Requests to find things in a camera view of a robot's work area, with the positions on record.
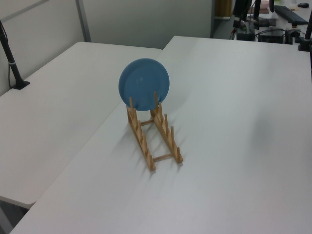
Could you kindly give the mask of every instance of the black cable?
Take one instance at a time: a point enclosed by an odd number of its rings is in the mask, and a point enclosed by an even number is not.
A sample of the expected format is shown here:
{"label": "black cable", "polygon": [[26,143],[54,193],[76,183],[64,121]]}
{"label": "black cable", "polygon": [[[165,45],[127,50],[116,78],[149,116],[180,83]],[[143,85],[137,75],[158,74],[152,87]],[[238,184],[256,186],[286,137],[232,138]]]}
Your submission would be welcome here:
{"label": "black cable", "polygon": [[263,33],[273,32],[273,31],[283,31],[283,32],[286,32],[286,30],[284,30],[284,29],[268,29],[268,30],[264,30],[264,31],[262,31],[260,33],[257,33],[255,36],[258,36],[258,35],[263,34]]}
{"label": "black cable", "polygon": [[255,5],[255,1],[254,1],[254,3],[253,3],[252,7],[250,8],[250,15],[249,15],[249,28],[250,28],[250,22],[252,21],[252,11],[254,12],[254,9],[253,9],[254,5]]}
{"label": "black cable", "polygon": [[5,31],[5,29],[4,29],[4,26],[3,26],[2,24],[1,24],[1,28],[2,28],[2,30],[3,30],[3,32],[4,32],[6,41],[8,41],[8,36],[7,36],[7,34],[6,34],[6,31]]}
{"label": "black cable", "polygon": [[11,82],[10,82],[10,64],[9,64],[9,86],[10,86],[10,89],[12,89],[12,87],[11,87]]}

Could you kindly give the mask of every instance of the white table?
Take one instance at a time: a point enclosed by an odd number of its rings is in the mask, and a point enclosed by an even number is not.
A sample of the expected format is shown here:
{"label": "white table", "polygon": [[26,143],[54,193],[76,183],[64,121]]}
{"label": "white table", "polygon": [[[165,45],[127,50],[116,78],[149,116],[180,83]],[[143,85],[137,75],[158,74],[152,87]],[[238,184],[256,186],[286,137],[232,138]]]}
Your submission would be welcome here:
{"label": "white table", "polygon": [[[306,0],[306,1],[299,1],[297,0],[297,3],[300,2],[308,2],[309,3],[309,8],[300,8],[297,7],[294,4],[291,3],[290,0],[280,0],[280,1],[275,1],[274,5],[282,5],[282,6],[286,6],[288,8],[295,8],[296,10],[294,11],[297,15],[299,15],[300,17],[302,17],[304,20],[309,21],[310,18],[310,14],[311,14],[311,10],[312,10],[312,0]],[[298,25],[296,28],[292,28],[292,24],[288,23],[287,20],[285,20],[284,18],[282,18],[281,16],[279,16],[276,12],[269,12],[268,14],[259,14],[260,17],[265,18],[265,19],[276,19],[276,27],[282,28],[284,30],[287,29],[297,29],[297,30],[301,30],[303,33],[306,33],[307,30],[307,25]],[[299,43],[295,43],[294,42],[294,38],[293,38],[293,45],[295,45],[296,47],[299,45]]]}
{"label": "white table", "polygon": [[[275,5],[283,5],[283,6],[290,8],[290,9],[293,7],[294,9],[296,9],[294,12],[297,15],[299,15],[304,20],[309,21],[311,10],[312,10],[312,0],[305,0],[305,1],[297,0],[297,3],[301,3],[301,2],[309,3],[309,5],[310,5],[309,8],[297,7],[296,4],[293,5],[290,0],[281,0],[280,2],[276,1],[276,2],[274,2],[274,4]],[[288,23],[287,20],[280,17],[277,13],[273,13],[273,14],[278,18],[278,20],[276,21],[277,27],[280,27],[283,29],[286,29],[286,28],[292,29],[291,23]],[[307,25],[298,25],[297,29],[301,29],[302,32],[306,33]]]}
{"label": "white table", "polygon": [[0,97],[0,200],[30,208],[117,106],[125,66],[160,51],[80,42]]}
{"label": "white table", "polygon": [[163,160],[151,173],[121,102],[12,234],[310,233],[309,53],[174,37],[157,60],[183,164]]}

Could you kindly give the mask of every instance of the white desk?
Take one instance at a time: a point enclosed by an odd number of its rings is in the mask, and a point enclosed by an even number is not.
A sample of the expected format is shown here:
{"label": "white desk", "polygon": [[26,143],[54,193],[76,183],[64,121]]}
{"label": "white desk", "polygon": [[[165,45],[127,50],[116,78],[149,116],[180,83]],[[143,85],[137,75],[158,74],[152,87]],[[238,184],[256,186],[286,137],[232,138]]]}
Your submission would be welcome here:
{"label": "white desk", "polygon": [[0,97],[0,200],[30,208],[117,106],[125,66],[160,51],[80,42]]}
{"label": "white desk", "polygon": [[310,233],[309,53],[174,37],[157,60],[183,165],[149,172],[121,102],[12,234]]}

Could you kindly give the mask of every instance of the plate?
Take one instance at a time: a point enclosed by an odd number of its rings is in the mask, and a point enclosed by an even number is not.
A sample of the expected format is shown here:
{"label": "plate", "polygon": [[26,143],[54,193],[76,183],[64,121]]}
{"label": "plate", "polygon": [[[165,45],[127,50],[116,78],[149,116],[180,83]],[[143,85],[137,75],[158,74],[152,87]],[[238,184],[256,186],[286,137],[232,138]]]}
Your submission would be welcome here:
{"label": "plate", "polygon": [[155,109],[154,91],[158,102],[163,101],[169,91],[169,76],[164,66],[151,58],[131,62],[121,73],[119,94],[123,102],[138,111]]}

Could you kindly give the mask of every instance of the white cubicle partition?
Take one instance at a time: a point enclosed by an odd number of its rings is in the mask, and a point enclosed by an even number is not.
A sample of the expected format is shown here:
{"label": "white cubicle partition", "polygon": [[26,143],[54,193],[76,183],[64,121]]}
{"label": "white cubicle partition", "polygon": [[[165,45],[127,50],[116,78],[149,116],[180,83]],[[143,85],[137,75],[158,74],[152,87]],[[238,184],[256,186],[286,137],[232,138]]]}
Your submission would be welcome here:
{"label": "white cubicle partition", "polygon": [[[75,0],[49,0],[12,19],[5,20],[5,15],[0,15],[0,19],[4,20],[23,79],[76,42],[84,41]],[[0,96],[8,90],[8,60],[0,46]]]}
{"label": "white cubicle partition", "polygon": [[214,0],[80,0],[91,41],[163,49],[173,36],[211,37]]}

